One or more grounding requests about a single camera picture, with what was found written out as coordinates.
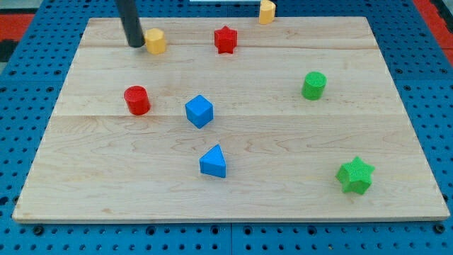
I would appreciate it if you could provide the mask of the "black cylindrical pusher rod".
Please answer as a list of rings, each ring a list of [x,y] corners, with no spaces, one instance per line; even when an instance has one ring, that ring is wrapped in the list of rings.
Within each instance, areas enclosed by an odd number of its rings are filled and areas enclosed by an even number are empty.
[[[130,47],[138,48],[145,44],[142,26],[135,0],[115,0],[122,27]]]

